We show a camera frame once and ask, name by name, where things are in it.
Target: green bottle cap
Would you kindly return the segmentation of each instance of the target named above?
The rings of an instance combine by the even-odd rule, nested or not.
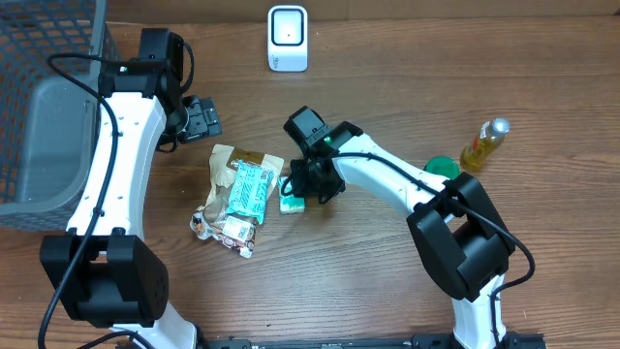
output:
[[[435,156],[424,166],[424,170],[435,175],[444,175],[450,179],[458,177],[460,171],[454,160],[448,156]]]

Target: mesh basket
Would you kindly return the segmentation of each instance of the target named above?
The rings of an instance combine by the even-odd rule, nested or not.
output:
[[[105,0],[0,2],[0,225],[64,229],[95,146],[96,100],[56,76],[56,52],[120,59]],[[97,88],[99,62],[55,61]]]

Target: white device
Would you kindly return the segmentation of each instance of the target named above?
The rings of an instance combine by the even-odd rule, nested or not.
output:
[[[308,13],[297,5],[278,5],[267,15],[267,60],[274,72],[308,68]]]

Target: black cable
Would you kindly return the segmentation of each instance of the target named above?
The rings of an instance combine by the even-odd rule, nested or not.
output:
[[[146,349],[155,349],[155,347],[153,347],[148,341],[146,341],[146,339],[144,339],[143,336],[139,335],[137,332],[134,331],[129,331],[129,330],[125,330],[125,331],[119,331],[119,332],[115,332],[115,333],[108,333],[106,335],[103,335],[93,341],[91,341],[90,343],[84,344],[82,346],[80,346],[78,349],[89,349],[89,348],[93,348],[99,344],[105,343],[106,341],[112,339],[112,338],[116,338],[119,336],[129,336],[130,340],[135,340],[136,342],[140,343],[144,348]]]
[[[112,144],[111,144],[111,149],[109,153],[108,168],[106,169],[106,175],[104,177],[104,182],[102,183],[101,191],[99,192],[99,198],[97,199],[97,204],[93,208],[93,215],[90,219],[90,223],[88,224],[88,228],[86,228],[86,232],[84,234],[84,237],[81,243],[79,244],[79,247],[77,248],[74,258],[71,260],[71,263],[67,267],[67,270],[65,270],[65,273],[62,275],[62,279],[60,280],[58,287],[56,287],[56,291],[54,292],[54,295],[51,298],[51,301],[49,302],[49,306],[47,307],[46,315],[44,316],[41,322],[41,327],[39,328],[39,337],[38,337],[38,343],[39,343],[40,349],[46,348],[46,333],[47,333],[47,327],[49,326],[49,321],[51,320],[51,316],[54,312],[56,305],[58,304],[58,301],[60,300],[60,297],[62,296],[62,293],[65,287],[67,286],[67,280],[69,279],[69,277],[72,275],[72,273],[76,269],[76,266],[78,265],[78,263],[81,262],[81,258],[84,254],[84,250],[86,248],[86,243],[88,242],[88,238],[90,238],[90,236],[93,234],[95,225],[97,224],[97,220],[99,219],[99,216],[102,213],[102,206],[106,198],[106,193],[108,192],[109,181],[112,176],[112,170],[114,168],[114,161],[116,160],[116,149],[118,147],[118,125],[116,124],[116,116],[114,115],[114,111],[112,111],[112,108],[109,106],[108,102],[106,102],[104,97],[100,95],[97,91],[93,90],[86,84],[82,83],[81,81],[71,77],[67,73],[58,69],[58,67],[56,67],[53,64],[53,60],[58,59],[58,58],[82,58],[82,59],[96,60],[102,63],[110,63],[110,61],[104,58],[101,58],[99,56],[96,56],[96,55],[88,55],[88,54],[81,54],[81,53],[56,53],[56,54],[49,56],[46,62],[49,68],[51,68],[51,70],[56,72],[56,74],[63,77],[64,79],[67,79],[71,83],[75,84],[76,86],[86,91],[91,96],[95,97],[95,99],[97,99],[97,101],[101,105],[103,105],[104,108],[106,108],[106,111],[108,112],[109,120],[112,126]]]
[[[190,55],[191,67],[190,67],[190,76],[187,77],[187,80],[181,86],[181,94],[185,94],[185,92],[187,92],[190,89],[190,86],[192,85],[192,81],[194,81],[194,53],[192,52],[192,47],[186,42],[183,42],[183,46],[185,47],[185,49],[187,49],[187,53],[189,53]]]
[[[387,165],[388,167],[390,167],[391,169],[395,170],[397,173],[399,173],[400,175],[404,176],[405,178],[409,179],[412,183],[414,183],[415,185],[417,185],[419,188],[433,194],[433,195],[440,195],[441,193],[431,187],[429,187],[427,184],[425,184],[423,181],[421,181],[420,179],[417,179],[415,177],[413,177],[412,175],[410,175],[409,173],[407,173],[405,170],[401,169],[400,167],[398,167],[396,164],[392,163],[391,161],[389,161],[388,159],[381,157],[379,155],[376,154],[372,154],[372,153],[364,153],[364,152],[342,152],[342,153],[337,153],[335,155],[330,156],[329,158],[322,158],[322,159],[317,159],[314,161],[314,163],[321,161],[321,160],[330,160],[332,158],[338,158],[338,157],[360,157],[360,158],[366,158],[366,159],[372,159],[372,160],[377,160],[381,163],[383,163],[384,165]],[[304,172],[305,170],[307,170],[307,167],[309,165],[311,165],[311,163],[308,163],[306,165],[304,165],[304,170],[302,172]],[[283,196],[287,196],[287,195],[291,195],[293,190],[291,190],[290,192],[285,192],[285,188],[286,188],[286,184],[288,184],[293,178],[293,174],[290,174],[282,183],[282,188],[280,189],[280,193]],[[521,252],[523,252],[523,254],[525,255],[525,257],[527,258],[527,261],[529,263],[529,269],[527,271],[527,273],[513,281],[507,282],[505,284],[502,284],[501,286],[495,288],[490,295],[490,301],[491,301],[491,327],[492,327],[492,331],[493,331],[493,337],[495,338],[495,345],[497,348],[500,347],[500,339],[499,339],[499,334],[497,332],[497,324],[496,324],[496,309],[495,309],[495,299],[497,298],[497,294],[499,294],[500,292],[509,289],[510,287],[514,287],[516,285],[520,285],[522,283],[524,283],[525,281],[529,280],[530,278],[532,278],[532,276],[534,275],[534,271],[536,270],[536,263],[534,262],[534,256],[532,256],[532,253],[530,252],[530,250],[525,246],[525,244],[523,244],[523,242],[521,242],[518,238],[516,238],[514,235],[512,235],[510,232],[508,232],[507,230],[503,229],[502,227],[498,226],[497,224],[495,224],[494,222],[492,222],[491,220],[489,220],[488,218],[482,216],[481,214],[475,212],[474,210],[470,209],[467,206],[464,206],[463,204],[461,204],[460,202],[458,202],[458,200],[454,199],[454,198],[448,198],[450,203],[454,206],[456,206],[457,208],[463,210],[465,213],[476,217],[479,221],[484,222],[484,224],[488,225],[489,227],[493,228],[495,231],[497,231],[499,234],[501,234],[504,238],[508,239],[510,242],[514,243],[520,250]]]

